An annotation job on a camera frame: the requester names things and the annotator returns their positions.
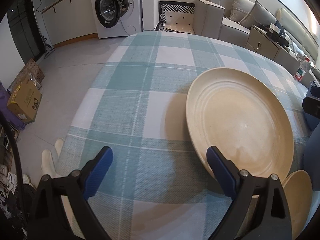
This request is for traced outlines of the black tray box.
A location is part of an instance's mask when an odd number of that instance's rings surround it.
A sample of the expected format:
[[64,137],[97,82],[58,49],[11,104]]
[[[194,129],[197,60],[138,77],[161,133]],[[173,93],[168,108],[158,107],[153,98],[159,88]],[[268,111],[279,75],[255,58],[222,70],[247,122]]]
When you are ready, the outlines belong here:
[[270,23],[266,26],[266,35],[274,42],[278,42],[280,38],[285,38],[284,29],[282,27],[278,27],[273,23]]

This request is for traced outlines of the grey sofa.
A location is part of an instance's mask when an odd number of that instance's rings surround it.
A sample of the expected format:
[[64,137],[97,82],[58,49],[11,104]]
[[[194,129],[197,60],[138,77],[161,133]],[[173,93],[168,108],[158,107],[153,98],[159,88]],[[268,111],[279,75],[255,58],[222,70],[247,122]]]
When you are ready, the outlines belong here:
[[196,0],[194,33],[244,47],[250,29],[229,19],[232,2],[233,0]]

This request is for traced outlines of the cardboard box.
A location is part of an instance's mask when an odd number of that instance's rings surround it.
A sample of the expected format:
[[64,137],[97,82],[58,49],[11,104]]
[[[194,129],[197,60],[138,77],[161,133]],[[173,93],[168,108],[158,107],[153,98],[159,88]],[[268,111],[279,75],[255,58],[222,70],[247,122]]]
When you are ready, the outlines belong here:
[[42,99],[41,92],[26,75],[12,90],[7,108],[25,124],[35,121]]

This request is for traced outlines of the grey cushion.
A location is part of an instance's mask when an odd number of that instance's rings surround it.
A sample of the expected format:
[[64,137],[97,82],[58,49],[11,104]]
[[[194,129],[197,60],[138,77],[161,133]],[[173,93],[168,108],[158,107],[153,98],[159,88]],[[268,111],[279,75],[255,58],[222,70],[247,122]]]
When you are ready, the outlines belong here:
[[253,25],[264,28],[271,23],[275,24],[276,21],[276,17],[256,0],[252,9],[244,16],[239,24],[247,29],[251,29]]
[[253,8],[254,2],[249,0],[233,0],[229,19],[240,22]]

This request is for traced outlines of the cream plate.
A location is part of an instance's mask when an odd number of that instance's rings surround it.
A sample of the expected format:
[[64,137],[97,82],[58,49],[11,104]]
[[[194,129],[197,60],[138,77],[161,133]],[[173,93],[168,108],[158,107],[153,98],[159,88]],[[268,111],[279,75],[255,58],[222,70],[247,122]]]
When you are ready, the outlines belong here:
[[312,183],[304,170],[290,174],[283,182],[283,189],[289,206],[292,225],[292,239],[302,232],[312,202]]
[[212,177],[206,157],[210,146],[254,176],[274,173],[283,181],[289,174],[294,154],[290,121],[257,78],[232,68],[209,69],[192,82],[185,111],[193,147]]

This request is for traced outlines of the beige side cabinet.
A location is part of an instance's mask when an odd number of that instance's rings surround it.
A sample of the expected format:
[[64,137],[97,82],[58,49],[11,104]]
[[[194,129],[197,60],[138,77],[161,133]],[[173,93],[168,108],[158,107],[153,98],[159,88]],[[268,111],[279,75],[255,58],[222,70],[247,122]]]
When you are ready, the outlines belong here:
[[283,67],[299,66],[295,55],[288,53],[283,47],[272,41],[263,29],[255,25],[250,29],[245,48],[271,59]]

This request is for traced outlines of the right grey cushion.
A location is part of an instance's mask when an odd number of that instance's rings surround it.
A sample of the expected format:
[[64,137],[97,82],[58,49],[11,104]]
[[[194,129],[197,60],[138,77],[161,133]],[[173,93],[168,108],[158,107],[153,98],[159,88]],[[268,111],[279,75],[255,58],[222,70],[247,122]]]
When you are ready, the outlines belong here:
[[253,25],[264,28],[271,23],[275,24],[276,21],[276,17],[256,0],[252,9],[244,16],[239,24],[247,29],[251,29]]

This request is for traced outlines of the patterned folded playpen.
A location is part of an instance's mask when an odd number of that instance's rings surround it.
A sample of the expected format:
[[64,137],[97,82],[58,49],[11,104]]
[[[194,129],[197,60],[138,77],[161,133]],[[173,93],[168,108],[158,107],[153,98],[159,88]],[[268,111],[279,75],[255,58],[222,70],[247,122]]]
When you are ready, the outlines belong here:
[[159,1],[156,31],[194,34],[195,3]]

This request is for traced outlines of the kitchen counter cabinets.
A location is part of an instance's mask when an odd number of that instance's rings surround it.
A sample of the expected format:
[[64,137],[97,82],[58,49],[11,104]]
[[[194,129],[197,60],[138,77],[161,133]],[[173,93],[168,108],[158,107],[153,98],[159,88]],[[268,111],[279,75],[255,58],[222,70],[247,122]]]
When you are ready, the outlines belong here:
[[61,0],[42,13],[52,45],[97,34],[91,0]]

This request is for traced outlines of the left grey cushion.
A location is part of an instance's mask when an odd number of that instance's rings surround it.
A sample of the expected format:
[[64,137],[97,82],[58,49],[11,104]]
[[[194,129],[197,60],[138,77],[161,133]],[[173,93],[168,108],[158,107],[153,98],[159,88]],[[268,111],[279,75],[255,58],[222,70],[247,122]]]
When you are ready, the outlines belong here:
[[254,2],[249,0],[233,0],[229,19],[240,22],[253,8]]

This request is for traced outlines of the shoe rack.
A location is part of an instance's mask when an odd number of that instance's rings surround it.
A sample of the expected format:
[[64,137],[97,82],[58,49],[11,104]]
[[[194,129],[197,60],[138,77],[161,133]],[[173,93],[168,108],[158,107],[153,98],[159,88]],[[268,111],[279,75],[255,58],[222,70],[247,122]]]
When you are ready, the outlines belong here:
[[13,160],[9,138],[1,127],[1,211],[17,233],[17,239],[28,239],[17,191],[17,176],[10,172]]

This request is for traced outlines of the dark blue bowl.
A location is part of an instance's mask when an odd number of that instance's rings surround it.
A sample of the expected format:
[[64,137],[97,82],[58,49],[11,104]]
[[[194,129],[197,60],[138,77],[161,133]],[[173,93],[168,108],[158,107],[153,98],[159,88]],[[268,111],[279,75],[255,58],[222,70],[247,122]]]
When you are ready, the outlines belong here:
[[302,107],[306,123],[310,130],[313,131],[319,124],[320,100],[318,86],[310,83],[310,87],[303,99]]

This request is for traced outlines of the teal plaid tablecloth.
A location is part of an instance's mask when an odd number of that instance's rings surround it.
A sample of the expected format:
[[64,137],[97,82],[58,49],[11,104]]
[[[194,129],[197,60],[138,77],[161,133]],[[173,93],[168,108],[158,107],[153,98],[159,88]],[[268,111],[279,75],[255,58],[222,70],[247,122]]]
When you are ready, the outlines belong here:
[[231,200],[194,151],[185,120],[193,80],[215,67],[247,72],[274,92],[295,140],[291,169],[310,137],[306,88],[279,64],[220,40],[145,31],[129,36],[103,66],[66,135],[57,171],[81,169],[104,146],[114,159],[89,204],[112,239],[207,239]]

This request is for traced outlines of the clear water bottle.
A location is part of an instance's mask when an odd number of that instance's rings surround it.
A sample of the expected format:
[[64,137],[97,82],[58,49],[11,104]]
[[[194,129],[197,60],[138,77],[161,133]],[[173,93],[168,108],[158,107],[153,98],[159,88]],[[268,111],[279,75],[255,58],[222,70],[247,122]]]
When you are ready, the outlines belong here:
[[294,74],[294,79],[298,82],[300,82],[304,75],[310,70],[311,65],[310,65],[310,59],[308,57],[306,57],[301,63],[299,68],[297,69],[297,71]]

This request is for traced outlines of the white washing machine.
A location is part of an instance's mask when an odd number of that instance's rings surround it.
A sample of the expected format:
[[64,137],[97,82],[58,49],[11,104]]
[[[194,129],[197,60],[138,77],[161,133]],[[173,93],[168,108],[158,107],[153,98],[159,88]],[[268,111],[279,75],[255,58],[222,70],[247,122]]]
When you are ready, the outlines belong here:
[[91,0],[91,3],[99,39],[143,31],[142,0]]

